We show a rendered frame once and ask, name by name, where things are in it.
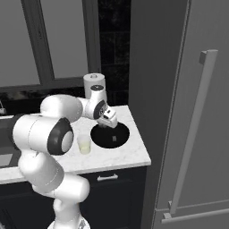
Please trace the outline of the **grey fridge door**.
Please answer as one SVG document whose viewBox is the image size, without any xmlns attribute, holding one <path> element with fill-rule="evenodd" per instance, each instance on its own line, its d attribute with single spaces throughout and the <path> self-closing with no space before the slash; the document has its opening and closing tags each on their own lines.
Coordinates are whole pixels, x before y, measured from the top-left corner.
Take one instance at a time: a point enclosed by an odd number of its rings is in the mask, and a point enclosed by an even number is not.
<svg viewBox="0 0 229 229">
<path fill-rule="evenodd" d="M 198 93 L 204 57 L 218 51 L 180 208 L 229 207 L 229 0 L 191 0 L 173 98 L 157 210 L 170 210 Z"/>
</svg>

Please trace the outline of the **black ice bowl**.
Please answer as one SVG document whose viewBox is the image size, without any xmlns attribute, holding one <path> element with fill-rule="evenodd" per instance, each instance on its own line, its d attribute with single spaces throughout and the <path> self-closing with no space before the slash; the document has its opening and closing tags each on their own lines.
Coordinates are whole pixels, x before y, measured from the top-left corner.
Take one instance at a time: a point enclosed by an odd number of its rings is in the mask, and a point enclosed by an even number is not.
<svg viewBox="0 0 229 229">
<path fill-rule="evenodd" d="M 114 129 L 97 124 L 91 129 L 90 137 L 101 148 L 119 148 L 129 139 L 130 131 L 123 123 L 118 123 Z"/>
</svg>

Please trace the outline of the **glass of lemonade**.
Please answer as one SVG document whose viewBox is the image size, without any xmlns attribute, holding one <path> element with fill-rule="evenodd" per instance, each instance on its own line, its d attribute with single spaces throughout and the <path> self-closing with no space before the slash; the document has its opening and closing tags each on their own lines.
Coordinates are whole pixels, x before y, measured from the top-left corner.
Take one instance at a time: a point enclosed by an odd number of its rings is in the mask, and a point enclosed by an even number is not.
<svg viewBox="0 0 229 229">
<path fill-rule="evenodd" d="M 88 154 L 90 152 L 91 147 L 91 138 L 89 135 L 81 134 L 77 138 L 78 147 L 81 154 Z"/>
</svg>

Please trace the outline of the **dark framed window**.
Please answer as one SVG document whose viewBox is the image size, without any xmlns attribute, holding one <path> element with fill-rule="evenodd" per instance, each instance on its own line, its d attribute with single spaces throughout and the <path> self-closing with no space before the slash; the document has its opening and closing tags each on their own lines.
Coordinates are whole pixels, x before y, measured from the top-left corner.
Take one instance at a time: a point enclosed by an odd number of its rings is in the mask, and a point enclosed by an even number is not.
<svg viewBox="0 0 229 229">
<path fill-rule="evenodd" d="M 0 91 L 82 86 L 101 71 L 98 0 L 0 0 Z"/>
</svg>

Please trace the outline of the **grey fridge drawer front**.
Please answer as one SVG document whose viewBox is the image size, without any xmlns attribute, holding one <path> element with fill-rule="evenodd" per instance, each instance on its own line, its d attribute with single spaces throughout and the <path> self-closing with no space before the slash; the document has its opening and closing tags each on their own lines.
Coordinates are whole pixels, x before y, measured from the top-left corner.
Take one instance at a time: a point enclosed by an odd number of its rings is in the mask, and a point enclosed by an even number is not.
<svg viewBox="0 0 229 229">
<path fill-rule="evenodd" d="M 229 229 L 229 214 L 162 224 L 163 214 L 163 212 L 156 213 L 152 229 Z"/>
</svg>

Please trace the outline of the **dark cupboard door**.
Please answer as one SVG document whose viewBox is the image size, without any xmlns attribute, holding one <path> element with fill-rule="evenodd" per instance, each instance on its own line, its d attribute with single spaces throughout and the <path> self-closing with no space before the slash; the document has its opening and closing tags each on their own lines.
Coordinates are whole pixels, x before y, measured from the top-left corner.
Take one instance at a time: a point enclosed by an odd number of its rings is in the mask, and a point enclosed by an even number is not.
<svg viewBox="0 0 229 229">
<path fill-rule="evenodd" d="M 92 191 L 80 204 L 90 229 L 140 229 L 142 200 L 132 191 Z"/>
</svg>

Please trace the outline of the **grey fridge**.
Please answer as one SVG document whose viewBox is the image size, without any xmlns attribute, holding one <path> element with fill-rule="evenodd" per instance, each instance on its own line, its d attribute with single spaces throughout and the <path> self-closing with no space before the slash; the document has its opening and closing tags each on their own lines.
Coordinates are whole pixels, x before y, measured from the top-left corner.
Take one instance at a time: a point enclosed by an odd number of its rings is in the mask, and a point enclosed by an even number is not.
<svg viewBox="0 0 229 229">
<path fill-rule="evenodd" d="M 191 0 L 131 0 L 129 108 L 151 158 L 141 229 L 152 229 Z M 190 208 L 191 213 L 224 208 Z"/>
</svg>

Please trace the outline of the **dark drawer front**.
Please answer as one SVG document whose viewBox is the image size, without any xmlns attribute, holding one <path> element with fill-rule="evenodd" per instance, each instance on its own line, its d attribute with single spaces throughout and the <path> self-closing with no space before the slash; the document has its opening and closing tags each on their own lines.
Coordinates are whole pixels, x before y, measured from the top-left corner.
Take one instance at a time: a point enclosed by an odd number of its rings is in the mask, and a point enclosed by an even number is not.
<svg viewBox="0 0 229 229">
<path fill-rule="evenodd" d="M 99 192 L 115 192 L 117 190 L 128 190 L 132 188 L 132 185 L 145 181 L 146 167 L 132 167 L 118 170 L 110 170 L 104 172 L 96 172 L 90 174 L 83 174 L 82 177 L 87 178 L 90 183 L 90 187 L 93 191 Z M 113 174 L 118 175 L 117 180 L 98 182 L 99 176 L 111 176 Z"/>
</svg>

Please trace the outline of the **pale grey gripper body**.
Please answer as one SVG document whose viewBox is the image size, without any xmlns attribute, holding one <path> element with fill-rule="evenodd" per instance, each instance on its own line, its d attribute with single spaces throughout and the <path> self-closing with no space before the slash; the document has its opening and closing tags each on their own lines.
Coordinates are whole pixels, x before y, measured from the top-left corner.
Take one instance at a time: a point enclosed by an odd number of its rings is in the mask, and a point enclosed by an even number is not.
<svg viewBox="0 0 229 229">
<path fill-rule="evenodd" d="M 115 115 L 113 115 L 112 117 L 109 117 L 104 114 L 98 119 L 98 124 L 114 129 L 117 126 L 118 121 Z"/>
</svg>

